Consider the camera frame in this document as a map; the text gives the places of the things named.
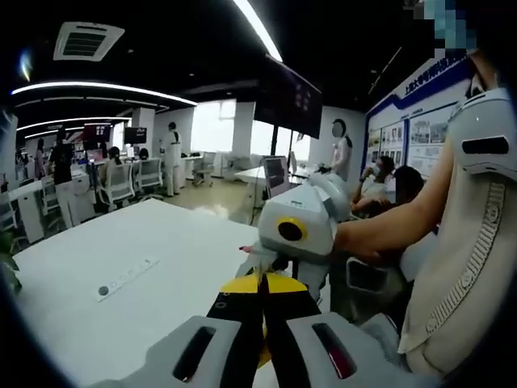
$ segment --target ceiling light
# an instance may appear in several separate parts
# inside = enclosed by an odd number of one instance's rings
[[[88,120],[131,120],[131,117],[78,117],[77,119],[61,119],[61,120],[43,121],[41,123],[25,125],[24,127],[20,127],[16,130],[21,131],[22,129],[38,127],[40,125],[66,123],[68,121],[88,121]]]
[[[239,10],[244,14],[248,22],[250,22],[251,27],[255,30],[258,37],[266,46],[267,52],[277,61],[283,62],[278,49],[273,43],[273,39],[267,33],[266,28],[264,27],[262,21],[259,19],[257,14],[255,13],[253,7],[248,3],[248,0],[233,0],[236,6],[239,7]]]
[[[30,139],[31,137],[36,137],[36,136],[41,136],[41,135],[48,135],[49,133],[56,133],[57,132],[57,129],[54,130],[54,131],[47,131],[47,132],[42,132],[42,133],[35,133],[34,135],[29,135],[29,136],[26,136],[25,138],[26,139]]]
[[[146,89],[140,89],[139,87],[131,87],[131,86],[122,86],[122,85],[113,85],[111,83],[101,83],[101,82],[83,82],[83,81],[59,81],[59,82],[43,82],[43,83],[35,83],[34,85],[20,87],[19,89],[14,89],[11,94],[17,95],[23,91],[32,91],[35,89],[44,89],[47,87],[71,87],[71,86],[84,86],[84,87],[102,87],[104,89],[115,89],[118,91],[133,91],[135,93],[142,93],[143,95],[153,95],[155,97],[161,97],[163,99],[173,99],[174,101],[179,101],[181,103],[188,103],[190,105],[196,106],[197,103],[194,101],[190,101],[189,99],[182,99],[181,97],[176,97],[175,95],[166,95],[164,93],[160,93],[158,91],[148,91]]]

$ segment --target white shirt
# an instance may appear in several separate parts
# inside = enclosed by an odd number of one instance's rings
[[[169,131],[163,138],[162,148],[165,150],[165,163],[179,166],[181,160],[181,135],[177,131]]]
[[[348,171],[350,170],[350,159],[352,148],[349,146],[349,139],[344,137],[335,146],[332,158],[332,171],[335,172],[345,182],[348,181]]]
[[[361,196],[364,198],[373,198],[386,195],[386,185],[375,181],[375,176],[370,175],[364,180],[361,188]]]

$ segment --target computer monitor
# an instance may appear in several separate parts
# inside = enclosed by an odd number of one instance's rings
[[[82,140],[91,142],[105,142],[110,141],[111,125],[110,124],[84,124],[82,130]]]
[[[278,196],[289,190],[288,161],[285,156],[265,156],[264,173],[269,197]]]
[[[147,142],[147,128],[126,127],[124,129],[124,144],[145,144]]]

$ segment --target ceiling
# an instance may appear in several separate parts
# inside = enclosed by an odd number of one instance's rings
[[[345,7],[337,4],[341,2],[326,0],[250,3],[284,63],[322,90],[325,105],[366,112],[434,52],[431,25],[414,21],[413,12],[404,10],[402,2],[347,2]],[[148,9],[138,3],[123,10],[114,6],[112,14],[108,9],[100,14],[100,7],[45,5],[30,12],[13,10],[16,17],[3,21],[1,33],[8,39],[3,43],[0,63],[0,99],[14,109],[19,126],[70,117],[115,116],[141,103],[156,104],[156,109],[186,107],[149,95],[90,88],[10,95],[17,87],[39,82],[107,82],[197,102],[254,98],[267,51],[232,0],[150,4]],[[77,11],[82,8],[95,12]],[[123,28],[125,33],[101,62],[54,61],[56,39],[65,21],[109,24]],[[32,63],[30,82],[19,72],[24,50]],[[23,134],[40,130],[31,128]]]

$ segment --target desk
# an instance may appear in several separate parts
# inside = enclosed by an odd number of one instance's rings
[[[82,170],[72,171],[72,179],[81,176],[87,177],[88,174]],[[44,237],[43,226],[41,225],[40,209],[36,201],[36,193],[43,190],[40,180],[36,180],[28,185],[9,191],[9,200],[18,201],[20,217],[22,218],[23,228],[29,243],[32,244]]]
[[[235,174],[235,178],[239,178],[243,182],[250,184],[257,184],[260,186],[266,186],[266,173],[264,167],[256,167],[250,170],[241,171]],[[303,179],[295,176],[289,176],[289,182],[291,184],[302,184]]]
[[[202,159],[203,156],[200,155],[200,156],[187,156],[185,158],[181,158],[181,160],[183,160],[185,162],[185,167],[183,168],[183,170],[185,171],[185,175],[182,179],[182,183],[183,184],[180,184],[181,187],[185,186],[185,179],[190,179],[190,180],[193,180],[194,179],[194,175],[192,174],[192,171],[194,170],[194,161],[195,160],[200,160]]]
[[[147,200],[66,230],[15,260],[22,315],[44,349],[80,386],[140,368],[148,348],[204,315],[258,238],[254,227]],[[100,286],[160,260],[110,297]],[[255,381],[275,384],[271,363]]]

